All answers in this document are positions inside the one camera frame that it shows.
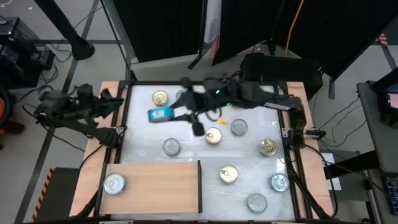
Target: blue can label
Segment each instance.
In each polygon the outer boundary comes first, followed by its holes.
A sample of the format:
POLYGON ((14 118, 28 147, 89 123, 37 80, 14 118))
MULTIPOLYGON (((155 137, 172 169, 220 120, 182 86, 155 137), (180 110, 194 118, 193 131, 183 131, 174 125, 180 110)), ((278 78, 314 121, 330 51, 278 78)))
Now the blue can label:
POLYGON ((174 110, 170 107, 156 108, 148 111, 149 122, 164 122, 174 118, 174 110))

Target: black curtain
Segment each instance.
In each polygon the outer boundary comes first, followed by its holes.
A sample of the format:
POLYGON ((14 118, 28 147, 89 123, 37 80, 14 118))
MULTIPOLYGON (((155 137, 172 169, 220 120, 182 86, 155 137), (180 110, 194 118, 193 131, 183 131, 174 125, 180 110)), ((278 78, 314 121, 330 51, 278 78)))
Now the black curtain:
MULTIPOLYGON (((279 4, 280 1, 223 1, 220 47, 213 63, 268 39, 279 4), (253 21, 255 18, 262 20, 262 26, 253 21)), ((275 32, 278 45, 285 47, 299 4, 300 0, 287 1, 275 32)), ((290 37, 289 50, 318 62, 324 72, 336 79, 377 38, 397 12, 396 0, 306 0, 290 37)))
POLYGON ((139 62, 198 53, 203 0, 114 0, 139 62))

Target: yellow cable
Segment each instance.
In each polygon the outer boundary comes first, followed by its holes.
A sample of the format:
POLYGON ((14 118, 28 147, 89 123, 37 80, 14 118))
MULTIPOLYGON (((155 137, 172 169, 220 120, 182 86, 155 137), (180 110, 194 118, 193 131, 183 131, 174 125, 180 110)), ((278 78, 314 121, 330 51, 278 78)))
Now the yellow cable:
POLYGON ((294 24, 296 23, 296 19, 299 16, 299 13, 300 13, 300 10, 301 10, 301 6, 303 5, 303 3, 304 3, 304 0, 301 0, 300 5, 298 6, 298 9, 297 9, 297 12, 296 12, 296 16, 294 17, 292 25, 290 26, 289 35, 287 36, 285 55, 287 55, 287 51, 289 50, 290 35, 292 35, 292 30, 293 30, 294 24))

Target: table leg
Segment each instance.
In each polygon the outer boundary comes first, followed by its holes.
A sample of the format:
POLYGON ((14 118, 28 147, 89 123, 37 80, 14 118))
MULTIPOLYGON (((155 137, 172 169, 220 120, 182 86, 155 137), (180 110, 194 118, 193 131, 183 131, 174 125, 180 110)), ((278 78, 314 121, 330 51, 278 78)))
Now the table leg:
POLYGON ((356 157, 352 157, 351 159, 346 159, 341 162, 336 162, 336 165, 328 165, 330 175, 326 171, 326 167, 323 168, 325 172, 326 179, 332 179, 335 177, 339 177, 345 174, 349 174, 347 170, 344 170, 338 166, 344 167, 353 172, 359 172, 366 169, 378 168, 380 166, 379 159, 377 158, 376 151, 366 152, 364 154, 360 154, 356 157))

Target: can lid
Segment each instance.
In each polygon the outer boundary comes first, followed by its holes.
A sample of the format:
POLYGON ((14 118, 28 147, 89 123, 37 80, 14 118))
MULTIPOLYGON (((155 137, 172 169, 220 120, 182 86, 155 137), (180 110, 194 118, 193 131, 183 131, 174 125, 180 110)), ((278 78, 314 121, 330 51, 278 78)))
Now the can lid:
POLYGON ((284 192, 289 188, 289 179, 286 175, 281 173, 272 175, 269 179, 269 183, 271 187, 278 192, 284 192))
POLYGON ((265 139, 260 144, 260 151, 264 155, 273 155, 277 150, 276 143, 273 140, 265 139))
POLYGON ((231 131, 236 136, 242 136, 248 130, 248 124, 242 119, 232 121, 231 131))
POLYGON ((185 93, 185 90, 180 90, 180 91, 178 91, 178 92, 175 94, 175 99, 178 100, 178 99, 181 97, 182 93, 185 93))
POLYGON ((248 207, 254 213, 262 213, 267 209, 267 199, 260 193, 248 197, 248 207))
POLYGON ((108 194, 118 194, 124 190, 126 181, 120 174, 110 174, 104 180, 104 190, 108 194))
POLYGON ((164 104, 167 102, 167 93, 165 91, 156 91, 152 95, 152 99, 157 104, 164 104))
POLYGON ((176 156, 180 152, 180 143, 175 138, 166 139, 163 142, 163 151, 168 156, 176 156))
POLYGON ((220 171, 221 180, 226 184, 232 184, 238 178, 238 170, 235 166, 226 165, 220 171))
POLYGON ((218 128, 209 128, 206 131, 205 139, 210 144, 217 144, 221 141, 221 131, 218 128))

